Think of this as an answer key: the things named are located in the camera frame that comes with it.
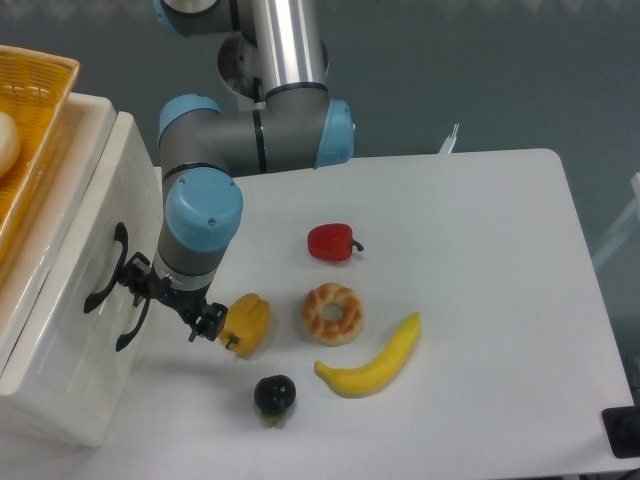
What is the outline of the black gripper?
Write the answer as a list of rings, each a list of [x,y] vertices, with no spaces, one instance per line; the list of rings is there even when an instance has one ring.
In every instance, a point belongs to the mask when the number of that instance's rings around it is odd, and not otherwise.
[[[174,310],[191,328],[189,342],[197,337],[214,341],[225,325],[228,308],[205,300],[207,285],[196,290],[174,288],[170,279],[161,279],[151,270],[151,261],[141,252],[136,252],[121,268],[118,283],[133,295],[134,305],[145,298],[146,309],[152,301],[157,301]]]

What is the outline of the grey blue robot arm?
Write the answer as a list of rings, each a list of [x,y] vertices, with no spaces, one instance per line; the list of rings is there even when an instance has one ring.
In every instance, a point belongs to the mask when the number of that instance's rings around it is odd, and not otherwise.
[[[351,112],[331,98],[315,7],[310,1],[158,1],[165,28],[183,37],[227,33],[258,61],[244,68],[251,110],[225,114],[196,94],[169,101],[159,119],[163,223],[152,258],[122,251],[111,277],[147,311],[174,310],[193,337],[214,340],[226,308],[206,299],[236,234],[240,177],[347,162]]]

